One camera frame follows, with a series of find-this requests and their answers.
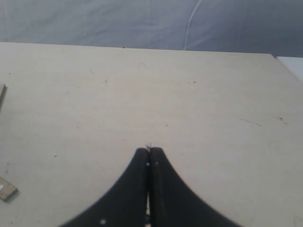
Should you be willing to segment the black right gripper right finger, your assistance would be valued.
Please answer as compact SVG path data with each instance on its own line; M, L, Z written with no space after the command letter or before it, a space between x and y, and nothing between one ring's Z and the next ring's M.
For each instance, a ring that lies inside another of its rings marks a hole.
M163 149L150 149L152 227L238 227L201 200L180 178Z

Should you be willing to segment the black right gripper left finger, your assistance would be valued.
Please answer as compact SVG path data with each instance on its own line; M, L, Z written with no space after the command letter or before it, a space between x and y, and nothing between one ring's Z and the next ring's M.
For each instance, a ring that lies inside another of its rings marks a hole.
M149 152L138 148L116 183L92 206L63 227L144 227Z

